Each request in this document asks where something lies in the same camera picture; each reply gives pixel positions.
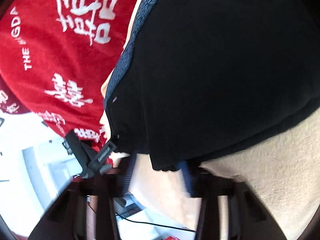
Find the red blanket with white characters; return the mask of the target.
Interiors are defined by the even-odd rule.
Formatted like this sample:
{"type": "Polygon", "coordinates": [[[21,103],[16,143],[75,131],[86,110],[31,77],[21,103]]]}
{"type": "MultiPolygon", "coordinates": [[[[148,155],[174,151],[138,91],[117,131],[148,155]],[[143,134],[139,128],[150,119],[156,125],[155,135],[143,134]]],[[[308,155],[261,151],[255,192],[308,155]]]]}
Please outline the red blanket with white characters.
{"type": "Polygon", "coordinates": [[[137,0],[1,0],[1,110],[33,112],[55,133],[106,142],[101,87],[137,0]]]}

